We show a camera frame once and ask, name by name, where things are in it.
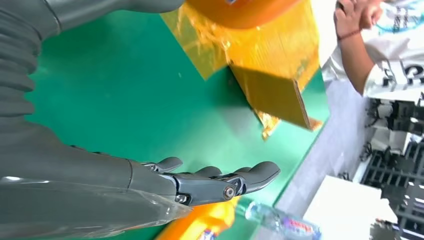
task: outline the plastic bottle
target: plastic bottle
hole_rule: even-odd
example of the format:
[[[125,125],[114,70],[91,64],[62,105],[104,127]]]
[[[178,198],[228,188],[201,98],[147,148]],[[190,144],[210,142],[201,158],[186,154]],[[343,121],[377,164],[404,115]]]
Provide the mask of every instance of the plastic bottle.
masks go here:
[[[155,240],[214,240],[233,225],[239,199],[196,206],[187,217],[171,222]]]
[[[273,239],[320,240],[320,228],[301,218],[291,216],[278,209],[242,198],[236,213],[256,222],[273,232]]]

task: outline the gray robotic arm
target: gray robotic arm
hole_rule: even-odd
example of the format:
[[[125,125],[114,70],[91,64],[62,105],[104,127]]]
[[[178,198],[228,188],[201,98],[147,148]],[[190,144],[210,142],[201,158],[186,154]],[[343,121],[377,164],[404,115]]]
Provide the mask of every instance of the gray robotic arm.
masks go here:
[[[25,121],[24,116],[34,111],[24,98],[34,88],[28,75],[37,68],[43,40],[115,10],[161,13],[181,4],[182,0],[0,0],[0,239],[77,237],[76,233],[92,233],[94,227],[97,233],[109,233],[134,223],[164,224],[160,219],[166,212],[123,196],[140,191],[196,206],[260,190],[280,173],[272,162],[225,175],[211,166],[194,173],[169,173],[182,164],[178,158],[139,163],[87,152]],[[91,192],[87,186],[102,190]]]

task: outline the green table surface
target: green table surface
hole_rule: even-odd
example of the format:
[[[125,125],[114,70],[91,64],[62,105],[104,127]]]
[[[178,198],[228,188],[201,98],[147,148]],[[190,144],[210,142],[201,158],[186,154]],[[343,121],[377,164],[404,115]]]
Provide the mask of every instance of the green table surface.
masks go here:
[[[47,40],[30,121],[69,145],[140,162],[169,156],[178,171],[224,173],[273,161],[281,174],[248,195],[273,205],[319,131],[283,122],[264,142],[262,126],[228,68],[203,80],[157,14],[118,11]],[[302,94],[311,116],[329,116],[321,72]],[[116,239],[151,239],[161,227]]]

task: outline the bracelet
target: bracelet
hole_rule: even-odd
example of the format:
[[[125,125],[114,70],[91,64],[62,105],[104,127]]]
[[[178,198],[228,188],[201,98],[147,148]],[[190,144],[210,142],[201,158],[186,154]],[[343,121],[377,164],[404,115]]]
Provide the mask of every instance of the bracelet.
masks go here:
[[[356,30],[356,31],[353,31],[353,32],[351,32],[351,33],[348,33],[348,34],[346,34],[346,35],[343,35],[343,36],[337,36],[337,40],[340,42],[340,41],[342,41],[342,40],[344,40],[344,39],[350,38],[350,37],[352,37],[352,36],[354,36],[354,35],[357,35],[357,34],[359,34],[359,33],[361,33],[361,30],[360,30],[360,29],[358,29],[358,30]]]

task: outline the bolt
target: bolt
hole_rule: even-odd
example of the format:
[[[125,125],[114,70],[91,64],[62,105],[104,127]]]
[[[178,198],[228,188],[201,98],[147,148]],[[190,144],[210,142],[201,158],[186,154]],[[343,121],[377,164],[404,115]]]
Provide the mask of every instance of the bolt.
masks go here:
[[[227,186],[224,189],[224,199],[225,200],[230,200],[234,197],[234,195],[236,194],[236,191],[234,190],[234,188],[232,186]]]
[[[187,201],[187,196],[185,196],[185,195],[176,195],[175,196],[175,202],[177,202],[177,203],[182,204],[182,203],[185,203],[186,201]]]

